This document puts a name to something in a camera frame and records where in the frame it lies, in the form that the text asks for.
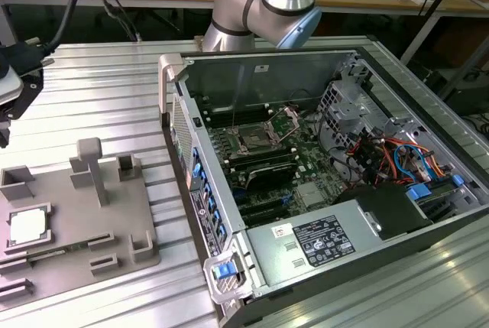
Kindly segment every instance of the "white sticker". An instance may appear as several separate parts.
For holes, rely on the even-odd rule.
[[[268,68],[269,68],[269,66],[268,66],[268,65],[266,65],[266,66],[256,66],[256,67],[254,68],[254,72],[255,72],[255,73],[263,73],[263,72],[268,72]]]
[[[290,235],[293,233],[292,224],[284,223],[283,225],[272,227],[272,233],[274,234],[275,239]]]

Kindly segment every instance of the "table leg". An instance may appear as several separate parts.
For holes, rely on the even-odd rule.
[[[0,44],[12,45],[16,42],[17,36],[10,21],[7,8],[0,4]]]
[[[418,51],[419,47],[423,43],[423,41],[428,37],[431,30],[435,27],[436,22],[440,19],[439,16],[431,16],[428,21],[424,24],[424,26],[419,30],[418,34],[411,42],[411,45],[408,46],[403,56],[400,58],[400,61],[404,64],[408,64],[414,54]]]

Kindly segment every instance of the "blue latch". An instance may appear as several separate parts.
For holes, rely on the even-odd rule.
[[[192,171],[193,177],[198,177],[201,169],[202,169],[202,165],[200,163],[197,163]]]
[[[431,195],[431,190],[425,184],[415,184],[406,194],[411,200],[418,200],[419,198]]]
[[[462,185],[464,185],[464,183],[465,183],[464,178],[463,178],[463,177],[461,177],[460,175],[454,175],[454,176],[452,177],[452,180],[453,180],[453,182],[455,183],[455,185],[456,185],[457,187],[461,187],[461,186],[462,186]]]
[[[217,278],[218,280],[223,280],[224,278],[237,275],[238,271],[236,270],[235,264],[230,261],[214,268],[214,274],[215,278]]]
[[[214,197],[211,196],[209,198],[209,212],[211,213],[214,209],[215,209],[215,201],[214,201]]]
[[[220,225],[219,227],[219,236],[221,237],[226,236],[226,228],[224,227],[224,225]]]
[[[215,221],[219,221],[221,219],[221,215],[219,214],[218,210],[214,211],[214,218]]]

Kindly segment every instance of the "chipset heatsink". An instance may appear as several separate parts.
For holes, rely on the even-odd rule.
[[[307,208],[325,201],[321,191],[313,182],[297,186],[297,193],[299,193],[300,198]]]

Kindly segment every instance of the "light blue joint cap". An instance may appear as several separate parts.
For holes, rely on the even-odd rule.
[[[318,23],[321,20],[321,14],[321,9],[317,7],[314,8],[290,29],[288,34],[283,37],[280,43],[278,43],[277,47],[279,49],[302,47],[318,27]]]

